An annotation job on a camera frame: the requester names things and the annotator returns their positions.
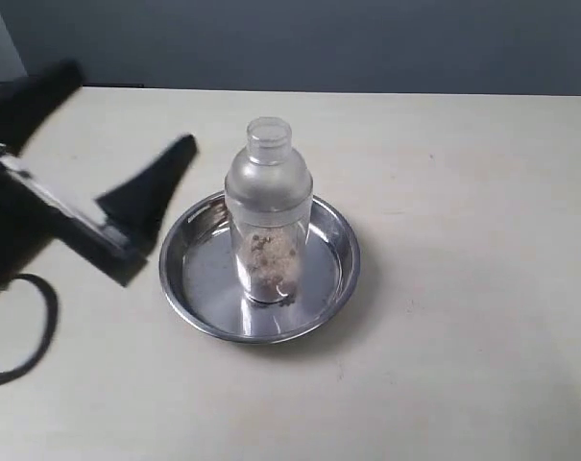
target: table surface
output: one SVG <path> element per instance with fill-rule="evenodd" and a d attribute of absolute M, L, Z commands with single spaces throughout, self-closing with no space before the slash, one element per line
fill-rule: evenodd
<path fill-rule="evenodd" d="M 349 304 L 295 342 L 237 346 L 174 313 L 157 251 L 122 289 L 54 242 L 27 271 L 61 323 L 0 387 L 0 460 L 581 460 L 581 98 L 87 88 L 24 160 L 92 208 L 192 132 L 166 232 L 264 114 L 357 233 Z M 26 283 L 0 296 L 0 370 L 42 323 Z"/>

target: black cable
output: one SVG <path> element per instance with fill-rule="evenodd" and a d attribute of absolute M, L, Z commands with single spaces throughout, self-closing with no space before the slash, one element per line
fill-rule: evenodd
<path fill-rule="evenodd" d="M 33 274 L 19 274 L 14 277 L 14 279 L 26 280 L 38 289 L 44 299 L 47 308 L 47 315 L 45 319 L 45 328 L 42 332 L 42 338 L 38 348 L 22 365 L 7 372 L 0 372 L 0 386 L 27 375 L 38 364 L 51 345 L 51 341 L 53 340 L 53 336 L 58 327 L 58 318 L 60 316 L 58 294 L 49 282 Z"/>

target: metal tray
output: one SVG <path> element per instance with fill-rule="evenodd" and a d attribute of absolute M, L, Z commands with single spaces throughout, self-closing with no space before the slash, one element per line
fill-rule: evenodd
<path fill-rule="evenodd" d="M 243 294 L 223 192 L 179 218 L 159 257 L 162 289 L 175 311 L 200 331 L 238 343 L 280 343 L 319 327 L 348 301 L 359 272 L 354 232 L 318 197 L 313 199 L 303 278 L 291 303 L 262 304 Z"/>

